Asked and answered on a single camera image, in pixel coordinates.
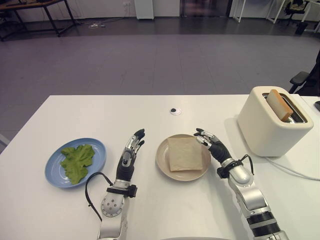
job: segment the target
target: white toaster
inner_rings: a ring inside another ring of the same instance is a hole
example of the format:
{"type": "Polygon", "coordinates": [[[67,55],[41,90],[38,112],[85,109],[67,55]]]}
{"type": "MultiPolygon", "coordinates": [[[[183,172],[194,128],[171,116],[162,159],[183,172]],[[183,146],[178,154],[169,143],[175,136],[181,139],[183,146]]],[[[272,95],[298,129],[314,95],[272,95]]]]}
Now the white toaster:
{"type": "Polygon", "coordinates": [[[286,154],[314,126],[311,118],[290,94],[277,86],[254,87],[237,121],[249,148],[261,157],[286,154]],[[293,110],[286,122],[277,117],[266,101],[272,89],[277,90],[293,110]]]}

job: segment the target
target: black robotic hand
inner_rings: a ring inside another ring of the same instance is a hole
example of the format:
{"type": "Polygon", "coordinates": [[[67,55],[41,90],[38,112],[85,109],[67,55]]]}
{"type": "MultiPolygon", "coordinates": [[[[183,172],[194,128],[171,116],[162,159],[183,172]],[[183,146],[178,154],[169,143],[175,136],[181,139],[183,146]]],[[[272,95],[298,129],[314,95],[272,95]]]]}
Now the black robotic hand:
{"type": "Polygon", "coordinates": [[[137,157],[137,152],[145,143],[144,140],[141,141],[144,136],[145,130],[140,129],[130,137],[129,141],[124,147],[120,161],[118,163],[118,167],[116,169],[116,179],[128,182],[131,181],[132,175],[135,170],[134,164],[137,157]]]}
{"type": "Polygon", "coordinates": [[[231,158],[226,146],[215,135],[201,128],[196,128],[196,130],[197,132],[194,134],[196,140],[203,144],[219,163],[231,158]]]}

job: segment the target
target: blue plate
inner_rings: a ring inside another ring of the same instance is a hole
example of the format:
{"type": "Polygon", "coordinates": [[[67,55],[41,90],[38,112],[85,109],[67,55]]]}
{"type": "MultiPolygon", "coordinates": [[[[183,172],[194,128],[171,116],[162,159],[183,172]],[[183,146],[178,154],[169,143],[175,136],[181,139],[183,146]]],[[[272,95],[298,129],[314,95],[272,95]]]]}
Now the blue plate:
{"type": "Polygon", "coordinates": [[[66,143],[56,150],[48,162],[45,165],[45,178],[53,186],[58,188],[72,188],[84,184],[89,176],[95,172],[99,172],[106,162],[106,148],[102,142],[93,138],[80,138],[66,143]],[[94,150],[94,155],[92,158],[92,165],[87,166],[88,174],[80,180],[79,183],[72,185],[69,178],[65,175],[65,169],[60,165],[66,157],[61,153],[61,150],[67,147],[77,148],[79,145],[89,144],[94,150]]]}

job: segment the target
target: beige plate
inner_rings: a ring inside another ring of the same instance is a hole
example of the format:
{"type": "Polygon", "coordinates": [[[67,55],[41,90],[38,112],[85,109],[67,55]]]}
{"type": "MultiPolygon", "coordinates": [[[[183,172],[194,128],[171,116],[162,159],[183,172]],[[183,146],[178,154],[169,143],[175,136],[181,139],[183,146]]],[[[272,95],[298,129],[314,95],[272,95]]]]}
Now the beige plate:
{"type": "MultiPolygon", "coordinates": [[[[187,138],[193,137],[187,134],[178,134],[170,136],[170,138],[187,138]]],[[[167,139],[165,139],[156,151],[155,161],[161,171],[167,175],[169,178],[178,181],[192,181],[202,177],[208,170],[211,163],[211,155],[208,149],[202,145],[202,170],[184,170],[184,171],[170,171],[169,167],[169,145],[167,139]]]]}

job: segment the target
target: door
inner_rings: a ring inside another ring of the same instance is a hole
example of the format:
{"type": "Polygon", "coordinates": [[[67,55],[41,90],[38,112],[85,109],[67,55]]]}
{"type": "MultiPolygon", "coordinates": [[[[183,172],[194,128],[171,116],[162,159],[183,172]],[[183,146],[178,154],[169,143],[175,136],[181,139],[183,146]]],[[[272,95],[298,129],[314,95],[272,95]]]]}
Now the door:
{"type": "Polygon", "coordinates": [[[180,0],[181,17],[229,17],[233,0],[180,0]]]}

